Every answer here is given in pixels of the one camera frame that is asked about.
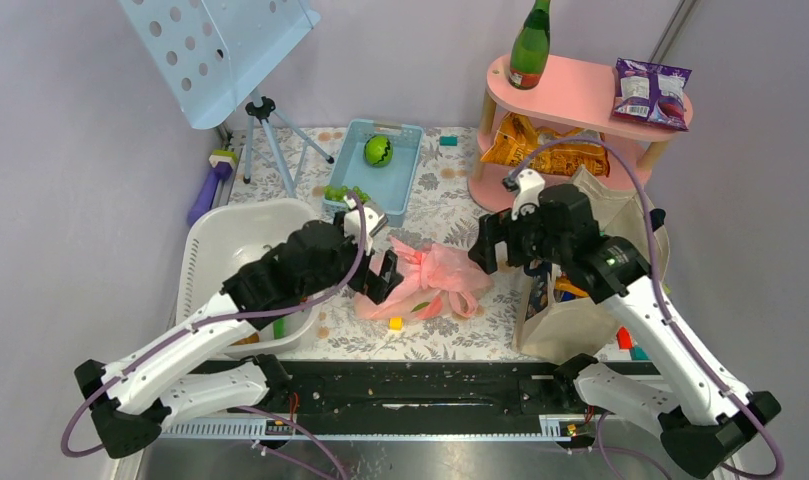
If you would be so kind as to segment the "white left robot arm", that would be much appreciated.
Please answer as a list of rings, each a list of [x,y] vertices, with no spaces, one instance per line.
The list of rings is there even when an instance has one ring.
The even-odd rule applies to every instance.
[[[324,302],[343,287],[383,302],[403,280],[391,251],[379,272],[370,268],[371,242],[384,223],[377,214],[361,219],[355,212],[332,223],[309,221],[240,267],[203,306],[149,345],[109,364],[79,365],[74,375],[84,402],[63,434],[64,454],[77,454],[68,441],[84,413],[91,417],[98,447],[119,459],[144,449],[175,424],[219,410],[284,407],[291,380],[271,354],[217,373],[195,370],[234,342]]]

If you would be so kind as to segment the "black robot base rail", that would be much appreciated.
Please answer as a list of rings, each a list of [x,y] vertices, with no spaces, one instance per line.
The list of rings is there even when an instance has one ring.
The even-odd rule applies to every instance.
[[[317,436],[572,434],[589,407],[549,363],[281,361],[286,373],[256,408],[290,416]]]

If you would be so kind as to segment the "pink plastic grocery bag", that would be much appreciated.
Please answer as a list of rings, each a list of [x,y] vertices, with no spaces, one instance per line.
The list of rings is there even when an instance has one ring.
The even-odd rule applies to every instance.
[[[395,237],[389,241],[403,281],[380,304],[357,294],[354,309],[360,319],[411,322],[451,314],[470,318],[493,287],[492,278],[464,250],[439,243],[416,249]]]

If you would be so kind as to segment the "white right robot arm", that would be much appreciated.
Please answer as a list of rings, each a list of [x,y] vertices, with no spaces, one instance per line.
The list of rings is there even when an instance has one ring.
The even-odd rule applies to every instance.
[[[508,262],[559,266],[570,282],[615,317],[640,343],[667,383],[666,390],[624,377],[587,354],[563,368],[555,402],[577,412],[585,405],[616,414],[659,438],[670,459],[702,479],[721,468],[781,410],[768,391],[753,391],[710,354],[680,317],[640,250],[604,234],[588,196],[576,186],[524,186],[507,181],[514,204],[487,214],[470,258],[486,273],[497,268],[496,247]]]

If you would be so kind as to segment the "beige floral canvas tote bag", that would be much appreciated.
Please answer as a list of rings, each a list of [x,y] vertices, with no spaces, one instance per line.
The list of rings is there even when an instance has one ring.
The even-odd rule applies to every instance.
[[[597,355],[617,338],[620,321],[603,303],[651,271],[664,272],[670,242],[664,211],[644,209],[635,190],[612,190],[586,168],[545,194],[544,261],[530,263],[514,329],[516,352],[561,364]]]

